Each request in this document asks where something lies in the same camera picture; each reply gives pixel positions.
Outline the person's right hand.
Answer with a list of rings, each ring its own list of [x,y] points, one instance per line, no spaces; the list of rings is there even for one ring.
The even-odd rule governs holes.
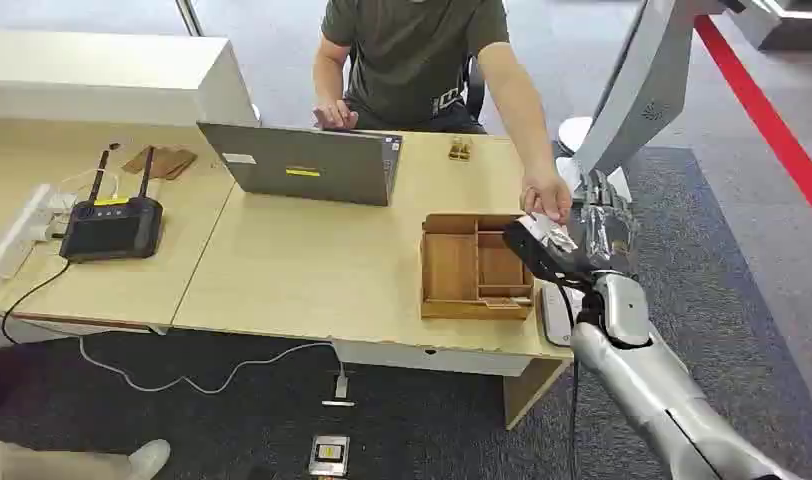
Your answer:
[[[344,100],[325,101],[313,109],[313,115],[316,127],[324,130],[352,130],[359,119]]]

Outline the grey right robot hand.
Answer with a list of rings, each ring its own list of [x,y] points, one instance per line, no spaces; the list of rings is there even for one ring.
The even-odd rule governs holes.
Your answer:
[[[636,276],[637,222],[630,203],[601,171],[581,176],[572,196],[568,229],[585,254],[585,260],[578,255],[585,271],[610,270]]]

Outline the person's left hand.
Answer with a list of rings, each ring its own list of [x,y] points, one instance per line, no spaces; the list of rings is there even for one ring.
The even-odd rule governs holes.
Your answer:
[[[543,214],[560,225],[570,218],[572,201],[568,186],[550,163],[525,167],[519,203],[525,213]]]

